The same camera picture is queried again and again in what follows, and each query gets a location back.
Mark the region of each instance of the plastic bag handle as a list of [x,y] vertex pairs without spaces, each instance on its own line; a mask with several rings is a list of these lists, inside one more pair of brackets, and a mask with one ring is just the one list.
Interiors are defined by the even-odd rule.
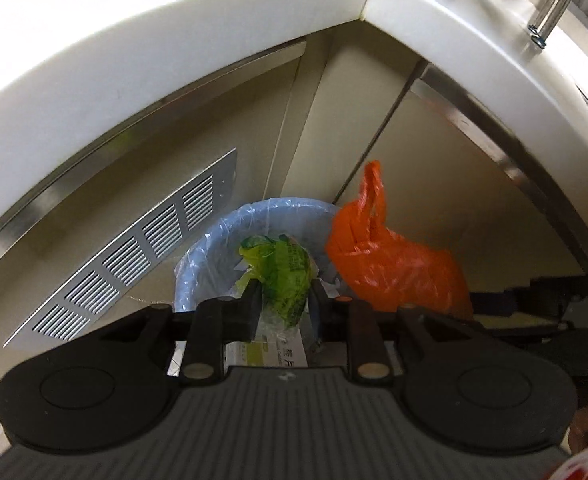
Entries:
[[388,204],[378,160],[373,160],[365,166],[363,179],[360,181],[357,211],[359,225],[367,225],[369,231],[377,233],[385,228]]

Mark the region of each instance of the metal rod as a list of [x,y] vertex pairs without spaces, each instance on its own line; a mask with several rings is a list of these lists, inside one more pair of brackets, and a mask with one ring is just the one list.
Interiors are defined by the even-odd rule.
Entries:
[[545,48],[550,33],[567,10],[571,0],[546,0],[536,18],[528,25],[532,32],[532,41],[540,48]]
[[412,87],[414,82],[418,78],[420,78],[421,75],[423,75],[423,72],[425,72],[427,65],[428,65],[427,60],[423,59],[422,57],[420,60],[418,60],[416,62],[416,64],[414,65],[414,68],[412,69],[412,72],[407,77],[407,80],[405,81],[403,88],[401,88],[400,93],[398,94],[397,98],[394,100],[392,107],[388,110],[388,113],[385,115],[385,118],[383,118],[383,122],[380,124],[380,126],[376,130],[376,133],[374,133],[372,140],[370,140],[370,143],[365,148],[365,151],[363,152],[363,154],[360,156],[359,161],[356,163],[356,165],[354,165],[354,168],[352,169],[349,176],[347,177],[347,180],[341,186],[341,189],[336,194],[336,197],[334,197],[334,200],[332,200],[332,204],[336,204],[339,201],[339,199],[341,198],[341,195],[345,192],[345,189],[350,185],[350,182],[354,178],[354,175],[356,175],[356,173],[359,171],[360,167],[365,162],[365,159],[368,158],[368,155],[370,154],[370,151],[374,147],[374,144],[376,144],[376,141],[380,137],[380,134],[382,134],[383,130],[386,128],[386,126],[388,126],[388,123],[389,123],[390,119],[392,118],[392,115],[394,115],[394,112],[396,111],[398,106],[401,104],[401,101],[403,100],[403,98],[410,91],[410,88]]

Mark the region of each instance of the orange plastic bag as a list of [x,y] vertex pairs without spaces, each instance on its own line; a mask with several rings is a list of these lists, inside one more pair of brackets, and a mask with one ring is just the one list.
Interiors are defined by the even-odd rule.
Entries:
[[374,309],[404,303],[471,319],[462,271],[449,251],[413,243],[385,227],[386,200],[378,160],[365,167],[359,198],[334,217],[325,246],[345,282]]

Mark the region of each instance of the ribbed black surface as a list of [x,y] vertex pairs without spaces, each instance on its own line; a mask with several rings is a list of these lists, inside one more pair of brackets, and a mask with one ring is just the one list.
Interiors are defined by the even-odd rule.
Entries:
[[0,479],[540,480],[560,450],[473,456],[418,431],[392,396],[338,368],[234,368],[217,386],[185,390],[154,430],[90,456],[13,447]]

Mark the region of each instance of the beige cabinet panel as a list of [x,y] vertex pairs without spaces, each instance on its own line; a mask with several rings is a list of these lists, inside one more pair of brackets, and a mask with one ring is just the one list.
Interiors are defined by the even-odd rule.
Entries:
[[338,27],[281,195],[331,202],[417,60],[371,25]]
[[[581,269],[532,203],[484,153],[409,93],[374,145],[388,227],[452,250],[472,290],[502,290]],[[353,200],[362,170],[339,204]]]
[[[238,149],[238,160],[226,210],[263,197],[297,65],[294,60],[258,76],[157,133],[65,199],[6,254],[0,261],[0,378],[30,356],[2,345],[34,309],[123,229],[229,150]],[[123,312],[136,306],[143,305],[132,300]]]

